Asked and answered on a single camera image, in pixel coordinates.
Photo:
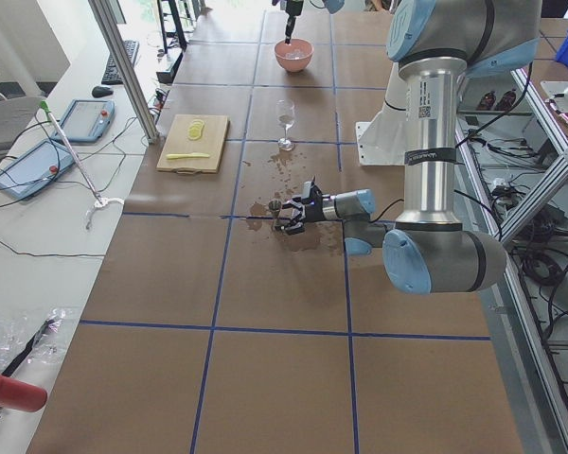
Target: tablet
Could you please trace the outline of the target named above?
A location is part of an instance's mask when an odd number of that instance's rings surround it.
[[[63,145],[45,139],[0,169],[0,189],[17,200],[26,199],[56,180],[74,164]]]
[[[115,104],[112,100],[74,99],[59,124],[72,144],[93,144],[112,124]],[[55,131],[53,140],[61,142]]]

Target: black band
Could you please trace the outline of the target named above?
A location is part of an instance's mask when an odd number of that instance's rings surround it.
[[[477,252],[477,275],[475,276],[475,282],[467,291],[476,291],[480,288],[484,282],[484,276],[486,276],[486,251],[484,251],[484,245],[480,238],[474,235],[472,232],[465,232],[473,245],[475,246],[475,251]]]
[[[442,161],[444,163],[456,164],[455,148],[427,148],[406,151],[404,163],[407,166],[424,163],[425,161]]]
[[[389,109],[393,109],[394,111],[406,112],[406,109],[401,109],[401,108],[399,108],[399,107],[392,106],[391,104],[389,104],[389,103],[387,102],[387,99],[385,100],[385,105],[386,105]]]
[[[396,222],[394,228],[406,232],[458,232],[463,230],[463,225],[459,222],[448,224],[437,222]]]
[[[484,0],[484,5],[486,6],[486,23],[484,24],[484,32],[482,33],[482,39],[475,48],[473,55],[471,55],[471,57],[467,60],[467,66],[471,66],[480,58],[480,55],[482,55],[482,52],[484,52],[484,49],[488,45],[488,41],[492,35],[492,29],[494,28],[494,3],[492,0]]]
[[[463,61],[467,61],[467,54],[459,49],[449,49],[449,48],[429,49],[429,50],[421,50],[416,54],[404,57],[399,61],[399,67],[401,68],[409,63],[412,63],[413,61],[419,61],[423,59],[433,59],[436,57],[456,57]]]

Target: wooden cutting board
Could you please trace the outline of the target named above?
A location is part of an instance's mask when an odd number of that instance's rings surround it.
[[[189,125],[196,119],[204,122],[202,137],[190,140]],[[162,172],[217,173],[228,126],[229,117],[225,115],[175,115],[156,168]],[[168,154],[187,153],[206,153],[210,157],[167,159]]]

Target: bowl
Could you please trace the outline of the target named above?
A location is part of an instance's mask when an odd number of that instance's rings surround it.
[[[274,47],[275,59],[289,73],[298,73],[310,64],[313,46],[310,42],[292,38],[290,44],[280,41]]]

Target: brown table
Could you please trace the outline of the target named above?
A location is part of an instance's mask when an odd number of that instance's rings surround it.
[[[199,21],[159,127],[229,115],[221,170],[157,172],[148,148],[29,453],[523,452],[477,295],[396,291],[381,251],[346,258],[339,222],[272,232],[269,199],[313,176],[378,207],[403,193],[402,168],[361,167],[355,147],[390,16],[304,12],[315,56],[295,75],[272,53],[284,21]]]

